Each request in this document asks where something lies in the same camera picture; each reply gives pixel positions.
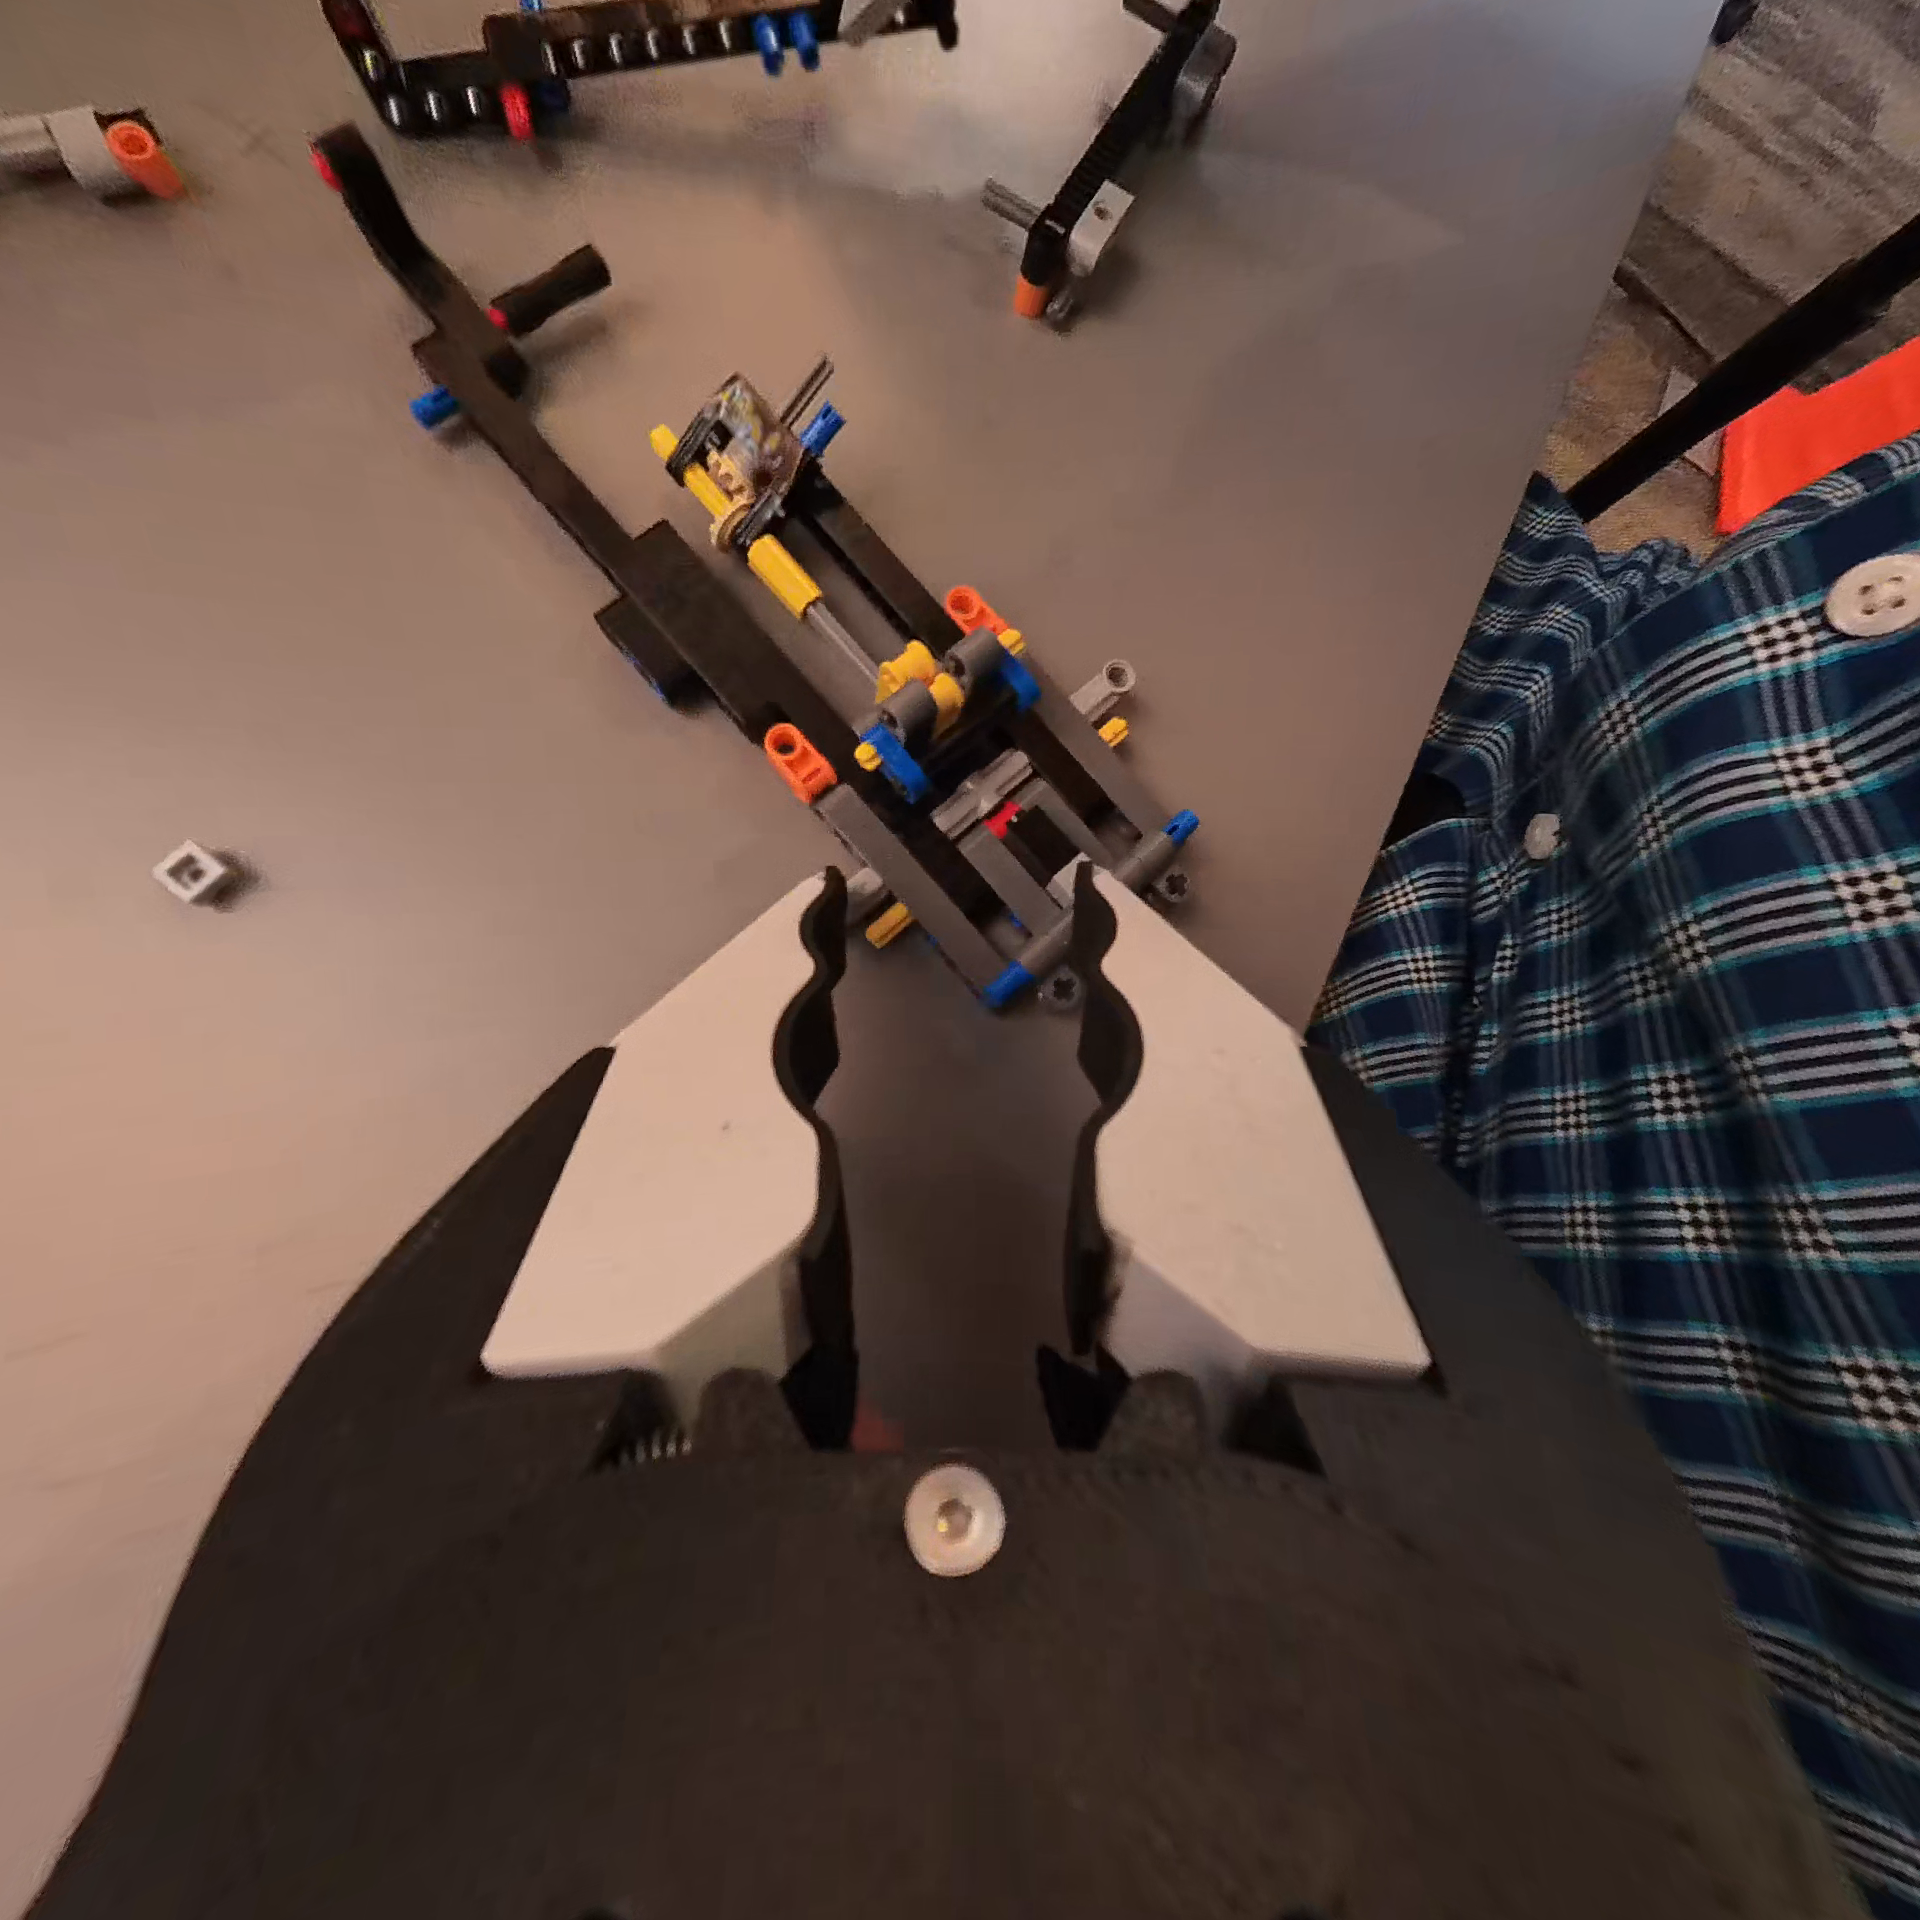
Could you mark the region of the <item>grey orange toy connector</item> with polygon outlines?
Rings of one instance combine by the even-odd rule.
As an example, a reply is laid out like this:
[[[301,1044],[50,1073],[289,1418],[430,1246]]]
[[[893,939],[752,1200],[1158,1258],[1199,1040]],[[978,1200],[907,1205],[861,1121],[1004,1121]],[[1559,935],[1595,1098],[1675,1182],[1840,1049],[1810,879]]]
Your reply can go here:
[[[3,181],[68,181],[97,201],[181,198],[183,175],[140,107],[3,113]]]

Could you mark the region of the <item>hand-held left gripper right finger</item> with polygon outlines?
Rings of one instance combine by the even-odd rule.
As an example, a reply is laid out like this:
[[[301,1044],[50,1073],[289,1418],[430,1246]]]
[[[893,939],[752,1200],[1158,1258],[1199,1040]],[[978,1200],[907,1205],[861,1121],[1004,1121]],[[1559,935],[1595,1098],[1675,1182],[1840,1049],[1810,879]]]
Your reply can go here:
[[[1203,1430],[1265,1442],[1294,1382],[1418,1384],[1429,1335],[1303,1038],[1113,875],[1078,864],[1065,969],[1091,1112],[1065,1217],[1048,1430],[1094,1451],[1135,1384],[1196,1388]]]

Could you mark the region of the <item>black toy beam frame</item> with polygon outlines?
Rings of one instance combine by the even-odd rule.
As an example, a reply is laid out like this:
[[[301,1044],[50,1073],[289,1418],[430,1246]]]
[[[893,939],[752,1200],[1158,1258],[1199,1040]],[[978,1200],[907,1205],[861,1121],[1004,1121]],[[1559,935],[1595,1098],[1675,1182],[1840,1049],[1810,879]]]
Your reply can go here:
[[[482,42],[402,54],[374,2],[322,2],[378,122],[399,138],[499,135],[535,140],[582,83],[715,63],[782,77],[817,73],[830,44],[932,36],[956,49],[956,2],[507,2]]]

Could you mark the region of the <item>orange flat object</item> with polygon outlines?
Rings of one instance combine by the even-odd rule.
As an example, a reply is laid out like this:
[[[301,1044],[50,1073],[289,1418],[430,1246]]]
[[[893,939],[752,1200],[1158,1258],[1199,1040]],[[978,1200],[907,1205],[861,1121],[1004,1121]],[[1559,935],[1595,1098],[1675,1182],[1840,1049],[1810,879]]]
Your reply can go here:
[[[1916,432],[1916,338],[1802,394],[1771,394],[1722,432],[1719,534],[1742,532],[1840,468]]]

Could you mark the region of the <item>toy brick vehicle chassis assembly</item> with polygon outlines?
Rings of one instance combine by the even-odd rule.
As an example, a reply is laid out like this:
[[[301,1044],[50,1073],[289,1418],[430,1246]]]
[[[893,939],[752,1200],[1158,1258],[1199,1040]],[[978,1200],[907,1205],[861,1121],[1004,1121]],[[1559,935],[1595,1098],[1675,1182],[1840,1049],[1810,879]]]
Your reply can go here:
[[[706,543],[671,518],[630,532],[544,435],[523,354],[610,287],[602,250],[483,301],[429,247],[355,127],[318,135],[310,155],[426,321],[417,424],[478,435],[610,585],[598,628],[660,702],[718,708],[823,824],[845,923],[873,948],[918,930],[989,1009],[1030,991],[1070,1007],[1078,867],[1161,907],[1189,899],[1199,815],[1124,756],[1135,665],[1109,659],[1067,692],[981,588],[935,594],[894,554],[823,468],[843,427],[830,358],[786,404],[728,375],[685,427],[654,427]]]

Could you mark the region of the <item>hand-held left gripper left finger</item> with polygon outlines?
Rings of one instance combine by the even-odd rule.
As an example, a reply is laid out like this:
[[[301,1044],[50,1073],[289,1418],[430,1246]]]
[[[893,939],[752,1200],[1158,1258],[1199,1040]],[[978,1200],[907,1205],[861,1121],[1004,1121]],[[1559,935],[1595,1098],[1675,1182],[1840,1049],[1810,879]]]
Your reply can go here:
[[[845,879],[795,886],[626,1021],[483,1342],[490,1378],[651,1378],[693,1424],[760,1370],[807,1442],[854,1445],[859,1351],[843,1159]]]

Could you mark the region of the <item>black pole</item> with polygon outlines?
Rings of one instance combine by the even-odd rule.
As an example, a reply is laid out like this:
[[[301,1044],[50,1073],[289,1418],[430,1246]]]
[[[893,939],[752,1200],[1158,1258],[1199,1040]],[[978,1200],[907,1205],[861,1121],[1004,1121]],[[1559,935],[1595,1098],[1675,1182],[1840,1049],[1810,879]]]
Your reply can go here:
[[[1705,372],[1670,411],[1657,413],[1634,442],[1569,486],[1570,511],[1597,518],[1619,505],[1658,470],[1679,462],[1713,435],[1788,393],[1802,372],[1886,321],[1894,298],[1914,281],[1916,218],[1821,278],[1810,294],[1763,322],[1755,338]]]

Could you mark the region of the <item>black toy gear rack assembly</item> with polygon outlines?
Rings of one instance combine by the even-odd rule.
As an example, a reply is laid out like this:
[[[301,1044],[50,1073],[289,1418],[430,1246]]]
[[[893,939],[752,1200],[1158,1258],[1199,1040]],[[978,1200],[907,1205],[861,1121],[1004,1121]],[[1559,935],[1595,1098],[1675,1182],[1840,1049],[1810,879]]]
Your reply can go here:
[[[1033,201],[999,181],[981,187],[992,218],[1023,236],[1016,315],[1065,330],[1102,260],[1113,250],[1136,195],[1130,165],[1158,146],[1193,142],[1237,54],[1237,36],[1217,23],[1222,2],[1128,2],[1161,32],[1152,54],[1104,110],[1091,142],[1063,187]]]

